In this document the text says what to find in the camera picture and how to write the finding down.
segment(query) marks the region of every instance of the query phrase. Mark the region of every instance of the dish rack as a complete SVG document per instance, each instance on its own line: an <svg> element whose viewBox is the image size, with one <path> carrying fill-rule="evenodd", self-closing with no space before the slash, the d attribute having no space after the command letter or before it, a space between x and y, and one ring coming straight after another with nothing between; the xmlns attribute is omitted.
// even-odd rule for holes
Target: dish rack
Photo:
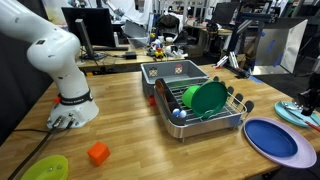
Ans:
<svg viewBox="0 0 320 180"><path fill-rule="evenodd" d="M199 83L195 81L194 83L185 84L181 81L165 83L163 79L158 80L162 81L165 86L167 105L165 104L164 97L156 87L154 88L155 100L167 131L174 138L178 138L183 142L186 137L225 128L235 129L242 124L242 119L247 112L247 108L232 94L228 93L227 102L219 113L204 119L197 117L192 112L192 109L186 107L182 103L181 97L188 87L193 85L201 86L205 82ZM176 108L185 110L187 116L185 118L179 118L172 115L172 111Z"/></svg>

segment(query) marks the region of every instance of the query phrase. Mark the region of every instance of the red handle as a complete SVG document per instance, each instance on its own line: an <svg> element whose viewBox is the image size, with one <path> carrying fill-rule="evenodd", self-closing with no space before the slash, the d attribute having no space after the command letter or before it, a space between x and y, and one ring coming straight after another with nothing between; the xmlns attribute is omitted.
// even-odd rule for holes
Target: red handle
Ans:
<svg viewBox="0 0 320 180"><path fill-rule="evenodd" d="M315 125L313 125L313 124L311 124L310 122L308 122L308 121L304 121L306 124L308 124L310 127L312 127L313 129L315 129L315 130L317 130L317 131L319 131L320 132L320 128L318 127L318 126L315 126Z"/></svg>

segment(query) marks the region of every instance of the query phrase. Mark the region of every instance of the toy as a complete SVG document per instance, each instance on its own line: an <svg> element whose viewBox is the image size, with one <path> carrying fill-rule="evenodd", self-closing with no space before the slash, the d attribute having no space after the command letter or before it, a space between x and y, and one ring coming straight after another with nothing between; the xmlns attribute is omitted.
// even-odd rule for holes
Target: toy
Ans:
<svg viewBox="0 0 320 180"><path fill-rule="evenodd" d="M161 47L157 47L156 49L156 52L154 52L154 55L156 58L159 58L159 59L163 59L164 57L164 53L162 52L162 48Z"/></svg>
<svg viewBox="0 0 320 180"><path fill-rule="evenodd" d="M104 145L102 142L97 142L87 151L87 153L91 162L96 166L100 166L103 161L110 156L108 146Z"/></svg>
<svg viewBox="0 0 320 180"><path fill-rule="evenodd" d="M176 116L176 117L178 117L179 116L179 114L180 114L180 109L174 109L173 111L172 111L172 115L174 115L174 116Z"/></svg>
<svg viewBox="0 0 320 180"><path fill-rule="evenodd" d="M187 117L187 111L181 110L181 112L179 114L179 118L185 118L185 117Z"/></svg>

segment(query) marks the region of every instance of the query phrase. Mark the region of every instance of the yellow object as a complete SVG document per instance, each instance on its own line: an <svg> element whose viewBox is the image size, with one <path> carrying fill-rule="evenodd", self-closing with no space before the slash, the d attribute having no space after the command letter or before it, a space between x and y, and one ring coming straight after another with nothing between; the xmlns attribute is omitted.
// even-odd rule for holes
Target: yellow object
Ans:
<svg viewBox="0 0 320 180"><path fill-rule="evenodd" d="M93 76L92 72L86 72L86 74L87 74L88 77Z"/></svg>
<svg viewBox="0 0 320 180"><path fill-rule="evenodd" d="M163 58L164 57L164 53L162 52L161 48L157 48L156 52L154 52L154 55L156 56L156 58Z"/></svg>
<svg viewBox="0 0 320 180"><path fill-rule="evenodd" d="M68 160L61 155L52 155L41 159L32 165L21 180L68 179Z"/></svg>
<svg viewBox="0 0 320 180"><path fill-rule="evenodd" d="M156 37L156 34L155 34L155 33L150 33L150 37L151 37L151 38L155 38L155 37Z"/></svg>

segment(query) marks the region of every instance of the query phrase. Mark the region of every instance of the blue dish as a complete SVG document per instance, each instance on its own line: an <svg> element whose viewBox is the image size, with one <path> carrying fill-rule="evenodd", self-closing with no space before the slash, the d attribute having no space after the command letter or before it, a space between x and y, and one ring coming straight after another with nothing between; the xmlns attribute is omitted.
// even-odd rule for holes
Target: blue dish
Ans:
<svg viewBox="0 0 320 180"><path fill-rule="evenodd" d="M250 140L267 154L290 157L298 151L294 139L286 131L272 123L253 120L245 124L244 130Z"/></svg>

